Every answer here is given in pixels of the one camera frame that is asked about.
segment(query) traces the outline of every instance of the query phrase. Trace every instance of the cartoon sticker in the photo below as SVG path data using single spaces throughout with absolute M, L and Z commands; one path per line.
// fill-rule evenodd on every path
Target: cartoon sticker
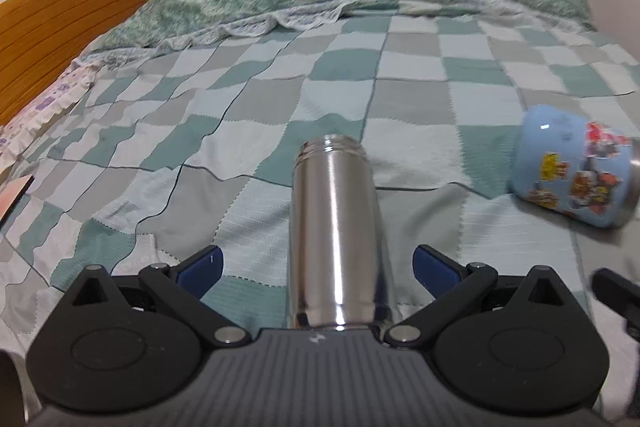
M 559 198 L 548 188 L 542 188 L 540 183 L 534 183 L 527 200 L 545 208 L 556 208 Z
M 548 152 L 542 156 L 540 162 L 540 179 L 552 182 L 556 178 L 565 180 L 571 163 L 558 161 L 560 155 L 557 152 Z
M 620 147 L 631 145 L 623 134 L 616 134 L 605 125 L 589 122 L 584 133 L 584 155 L 587 158 L 611 158 L 620 154 Z
M 569 190 L 573 208 L 588 207 L 595 214 L 605 214 L 613 189 L 621 182 L 615 174 L 598 171 L 588 159 L 582 170 L 575 173 Z

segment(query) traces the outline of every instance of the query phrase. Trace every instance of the headboard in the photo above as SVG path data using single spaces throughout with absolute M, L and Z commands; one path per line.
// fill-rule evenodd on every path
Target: headboard
M 0 125 L 53 83 L 97 36 L 147 0 L 6 0 L 0 4 Z

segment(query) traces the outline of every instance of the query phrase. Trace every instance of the blue mug with stickers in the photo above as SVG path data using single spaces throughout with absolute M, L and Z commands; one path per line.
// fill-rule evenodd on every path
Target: blue mug with stickers
M 596 227 L 621 227 L 640 196 L 640 141 L 535 105 L 522 123 L 511 186 L 527 201 Z

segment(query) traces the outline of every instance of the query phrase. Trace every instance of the yellow sticker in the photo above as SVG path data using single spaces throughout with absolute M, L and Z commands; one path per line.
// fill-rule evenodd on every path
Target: yellow sticker
M 560 155 L 557 152 L 548 152 L 542 156 L 540 162 L 540 179 L 550 182 L 556 179 L 556 164 Z

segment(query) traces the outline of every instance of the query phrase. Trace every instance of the checkered bedspread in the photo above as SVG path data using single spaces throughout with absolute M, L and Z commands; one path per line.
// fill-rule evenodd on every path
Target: checkered bedspread
M 292 162 L 326 133 L 370 157 L 403 313 L 431 299 L 411 272 L 428 243 L 502 273 L 554 266 L 609 324 L 585 280 L 600 266 L 638 279 L 640 221 L 614 237 L 515 200 L 507 181 L 527 107 L 640 136 L 636 82 L 638 63 L 599 33 L 489 16 L 352 17 L 104 68 L 14 168 L 35 180 L 0 230 L 0 343 L 24 352 L 86 264 L 131 274 L 212 242 L 225 268 L 203 300 L 252 331 L 280 327 Z M 627 357 L 622 333 L 603 329 Z

